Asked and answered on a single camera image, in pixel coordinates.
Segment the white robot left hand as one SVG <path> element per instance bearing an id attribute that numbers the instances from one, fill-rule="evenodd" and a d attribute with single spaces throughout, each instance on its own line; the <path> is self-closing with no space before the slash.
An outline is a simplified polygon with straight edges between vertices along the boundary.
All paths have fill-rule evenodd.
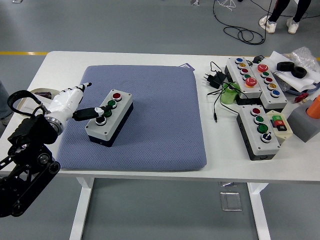
<path id="1" fill-rule="evenodd" d="M 109 105 L 77 110 L 83 99 L 85 89 L 91 85 L 91 82 L 86 82 L 61 91 L 53 98 L 48 108 L 50 113 L 45 117 L 48 120 L 58 120 L 61 123 L 71 118 L 75 121 L 85 121 L 100 117 L 107 111 L 110 111 L 113 107 Z"/>

